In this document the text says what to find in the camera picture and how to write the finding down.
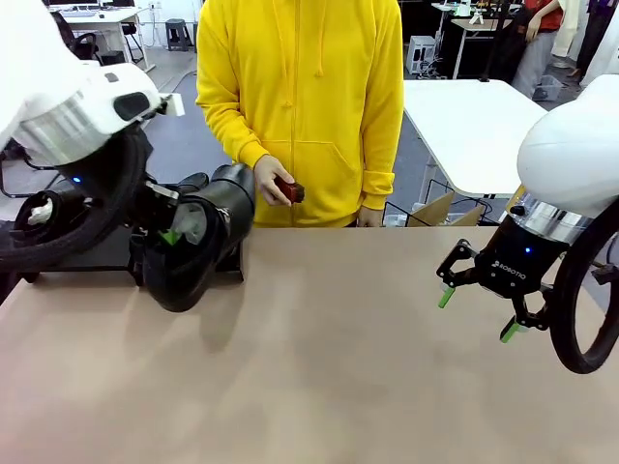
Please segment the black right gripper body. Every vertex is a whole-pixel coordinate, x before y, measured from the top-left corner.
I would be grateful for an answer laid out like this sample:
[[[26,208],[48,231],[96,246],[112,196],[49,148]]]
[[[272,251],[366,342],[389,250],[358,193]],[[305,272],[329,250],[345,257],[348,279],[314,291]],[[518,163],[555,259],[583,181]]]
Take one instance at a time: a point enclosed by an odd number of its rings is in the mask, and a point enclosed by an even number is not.
[[[568,244],[538,236],[506,217],[476,255],[478,283],[512,299],[537,292],[541,280]]]

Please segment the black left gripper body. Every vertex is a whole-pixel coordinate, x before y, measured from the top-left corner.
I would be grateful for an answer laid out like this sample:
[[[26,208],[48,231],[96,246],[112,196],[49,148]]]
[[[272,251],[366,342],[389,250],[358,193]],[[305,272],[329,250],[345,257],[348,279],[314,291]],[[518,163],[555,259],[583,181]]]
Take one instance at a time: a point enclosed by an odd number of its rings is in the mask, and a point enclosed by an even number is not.
[[[142,143],[106,143],[97,152],[57,166],[86,198],[94,202],[90,222],[115,228],[125,218],[144,184],[146,146]]]

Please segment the person's right hand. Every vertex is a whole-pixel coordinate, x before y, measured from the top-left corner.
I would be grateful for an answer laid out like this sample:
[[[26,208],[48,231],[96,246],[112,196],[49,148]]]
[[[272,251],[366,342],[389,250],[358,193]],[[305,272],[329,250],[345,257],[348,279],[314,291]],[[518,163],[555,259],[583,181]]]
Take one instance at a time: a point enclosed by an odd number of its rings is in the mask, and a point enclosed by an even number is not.
[[[263,155],[253,167],[256,185],[270,206],[290,207],[290,200],[276,185],[277,178],[287,184],[294,184],[294,178],[284,169],[280,161],[270,155]]]

